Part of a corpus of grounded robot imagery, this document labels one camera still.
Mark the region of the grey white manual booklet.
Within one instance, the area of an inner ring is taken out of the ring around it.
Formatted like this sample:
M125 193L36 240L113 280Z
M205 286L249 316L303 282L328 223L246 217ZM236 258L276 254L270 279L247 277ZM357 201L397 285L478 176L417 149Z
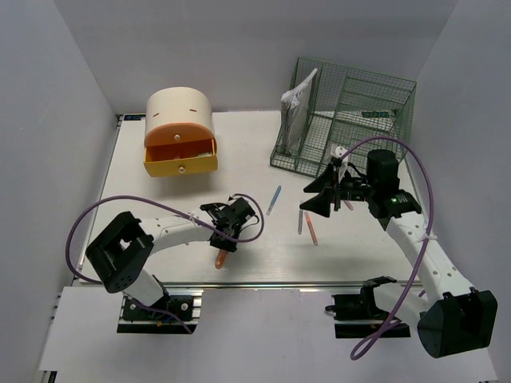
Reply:
M317 72L318 69L314 68L296 87L281 96L281 140L279 146L282 154L290 156L297 151L306 124L311 90Z

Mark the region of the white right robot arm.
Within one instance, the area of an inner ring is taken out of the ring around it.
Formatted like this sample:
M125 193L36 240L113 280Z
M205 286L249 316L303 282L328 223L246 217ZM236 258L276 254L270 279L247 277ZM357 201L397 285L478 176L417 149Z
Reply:
M426 217L417 200L401 189L399 163L392 151L375 149L366 158L366 173L352 176L354 165L341 146L331 150L324 172L304 188L313 198L303 211L329 217L342 201L365 202L370 214L398 244L422 283L424 296L407 293L383 276L366 280L356 308L370 318L393 314L390 326L403 322L418 334L434 358L489 346L497 300L480 291L450 261L438 240L427 233Z

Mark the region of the cream round drawer box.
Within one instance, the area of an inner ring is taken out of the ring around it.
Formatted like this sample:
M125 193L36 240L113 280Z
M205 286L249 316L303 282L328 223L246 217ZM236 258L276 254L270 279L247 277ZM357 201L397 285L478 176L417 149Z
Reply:
M151 177L183 176L218 169L209 99L199 90L172 87L147 101L144 166ZM215 156L198 158L203 152Z

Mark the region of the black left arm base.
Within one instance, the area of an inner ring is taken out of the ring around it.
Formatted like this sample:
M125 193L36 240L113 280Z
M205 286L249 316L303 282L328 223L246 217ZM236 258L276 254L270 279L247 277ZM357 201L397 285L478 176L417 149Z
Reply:
M124 296L117 332L119 334L192 334L199 321L201 297L185 294L164 296L146 308Z

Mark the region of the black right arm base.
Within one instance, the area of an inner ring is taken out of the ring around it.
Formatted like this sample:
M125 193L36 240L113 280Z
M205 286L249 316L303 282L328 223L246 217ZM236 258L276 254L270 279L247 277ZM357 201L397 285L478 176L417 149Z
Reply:
M375 333L388 313L377 309L371 314L357 294L337 294L325 312L333 317L336 339L364 339Z

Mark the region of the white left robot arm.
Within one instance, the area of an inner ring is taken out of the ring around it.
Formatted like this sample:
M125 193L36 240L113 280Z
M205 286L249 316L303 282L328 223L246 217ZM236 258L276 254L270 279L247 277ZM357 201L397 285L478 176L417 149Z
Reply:
M203 204L187 218L173 214L138 219L124 211L88 245L85 255L108 293L122 292L140 304L150 318L161 318L168 311L170 297L162 283L145 270L149 257L198 242L234 252L240 232L255 216L243 197Z

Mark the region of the orange transparent correction tape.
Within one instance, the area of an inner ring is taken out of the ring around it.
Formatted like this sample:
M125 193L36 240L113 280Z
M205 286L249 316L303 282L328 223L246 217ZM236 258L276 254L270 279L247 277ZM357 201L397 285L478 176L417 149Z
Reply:
M215 260L215 268L217 270L220 270L223 267L227 257L228 257L228 252L227 251L219 250L219 253L216 256L216 260Z

